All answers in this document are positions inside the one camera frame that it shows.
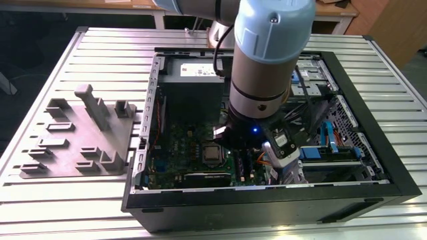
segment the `aluminum workbench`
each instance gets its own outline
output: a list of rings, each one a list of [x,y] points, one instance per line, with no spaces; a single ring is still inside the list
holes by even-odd
[[[424,195],[344,223],[288,225],[151,235],[120,211],[125,175],[21,179],[21,151],[33,146],[51,98],[81,104],[75,87],[93,86],[105,103],[144,108],[153,47],[207,46],[207,33],[79,28],[0,159],[0,237],[10,239],[423,239],[427,236],[427,104],[373,41],[312,35],[308,51],[336,54],[355,87]],[[141,113],[135,116],[137,134]]]

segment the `sticker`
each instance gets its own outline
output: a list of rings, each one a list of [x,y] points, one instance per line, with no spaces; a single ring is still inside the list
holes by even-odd
[[[275,137],[273,140],[279,147],[281,147],[288,142],[287,136],[284,134]]]
[[[303,77],[308,77],[308,73],[305,71],[299,71]]]
[[[180,65],[180,76],[181,77],[213,77],[212,63],[184,63]]]
[[[145,6],[145,5],[133,5],[132,7],[136,9],[151,9],[152,8],[152,6]]]
[[[349,13],[349,12],[341,12],[341,16],[356,16],[356,13]]]
[[[269,175],[273,177],[273,179],[277,180],[279,173],[276,172],[276,170],[273,168],[269,170]]]

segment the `motherboard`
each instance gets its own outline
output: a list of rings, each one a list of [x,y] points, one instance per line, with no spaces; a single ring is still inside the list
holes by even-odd
[[[149,189],[265,185],[264,166],[253,165],[245,177],[239,152],[213,143],[212,128],[212,124],[169,126],[147,162]],[[247,153],[247,161],[255,162],[257,155]]]

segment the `wooden desk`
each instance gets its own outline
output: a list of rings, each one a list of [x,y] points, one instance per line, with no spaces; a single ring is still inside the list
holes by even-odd
[[[0,4],[16,6],[99,8],[99,9],[161,9],[152,0],[105,2],[105,0],[0,0]]]
[[[105,0],[0,0],[0,11],[85,13],[85,14],[135,14],[152,15],[156,29],[164,29],[163,17],[176,15],[156,7],[152,0],[107,3]],[[316,2],[319,22],[336,22],[332,34],[344,34],[352,18],[359,15],[349,4],[345,9],[333,4]]]
[[[333,3],[325,4],[319,1],[315,3],[315,21],[336,22],[331,33],[333,35],[343,35],[345,33],[345,30],[356,16],[359,16],[359,12],[351,4],[348,4],[343,9],[336,7]]]

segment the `wooden cabinet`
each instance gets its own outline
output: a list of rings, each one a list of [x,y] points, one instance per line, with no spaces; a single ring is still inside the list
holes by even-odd
[[[347,35],[369,35],[397,68],[427,43],[427,0],[352,0],[359,16]]]

